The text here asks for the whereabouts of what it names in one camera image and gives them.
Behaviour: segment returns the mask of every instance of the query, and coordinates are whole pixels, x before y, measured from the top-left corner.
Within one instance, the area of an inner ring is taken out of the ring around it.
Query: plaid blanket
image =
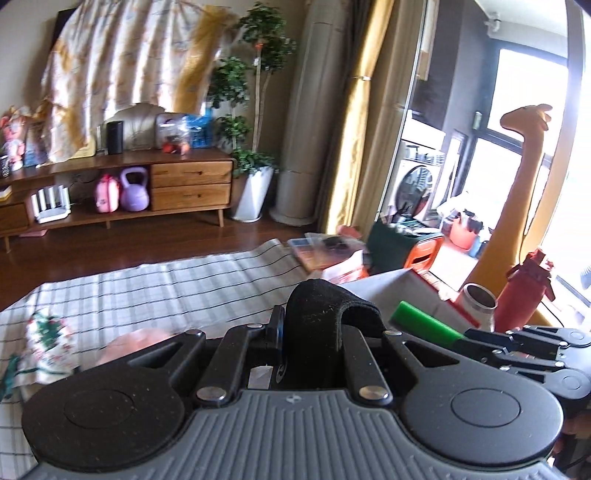
[[[0,370],[25,347],[31,315],[49,307],[75,332],[76,355],[91,368],[100,350],[124,333],[157,327],[171,333],[201,329],[223,336],[243,323],[267,323],[306,272],[279,240],[250,252],[142,265],[47,283],[0,312]],[[16,479],[35,465],[21,429],[18,395],[0,404],[0,479]]]

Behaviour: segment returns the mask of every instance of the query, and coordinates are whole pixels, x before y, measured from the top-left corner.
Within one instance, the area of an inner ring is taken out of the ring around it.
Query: gray wall
[[[464,0],[440,0],[427,81],[419,81],[413,110],[418,110],[427,125],[443,129],[462,30]]]
[[[443,122],[446,150],[454,130],[471,135],[474,113],[482,108],[483,77],[490,74],[486,65],[491,60],[492,41],[486,34],[486,15],[473,0],[464,0],[462,7],[454,78]]]

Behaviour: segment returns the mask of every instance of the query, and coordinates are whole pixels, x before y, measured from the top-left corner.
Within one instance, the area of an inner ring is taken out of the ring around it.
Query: pink cloth
[[[157,328],[142,328],[131,333],[126,333],[113,340],[105,348],[105,353],[100,357],[96,365],[102,365],[111,360],[117,360],[122,356],[148,348],[156,343],[164,342],[172,335]]]

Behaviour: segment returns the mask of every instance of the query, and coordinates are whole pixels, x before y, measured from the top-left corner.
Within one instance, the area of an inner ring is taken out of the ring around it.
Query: floral curtain
[[[138,103],[196,113],[236,16],[193,0],[84,0],[50,53],[39,115],[51,161],[64,161]]]

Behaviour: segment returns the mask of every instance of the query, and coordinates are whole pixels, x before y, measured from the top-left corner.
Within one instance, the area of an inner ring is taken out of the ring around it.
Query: purple kettlebell
[[[144,178],[142,183],[129,183],[127,175],[130,173],[141,173]],[[143,167],[126,168],[121,172],[121,206],[128,212],[140,212],[148,208],[150,196],[148,195],[148,171]]]

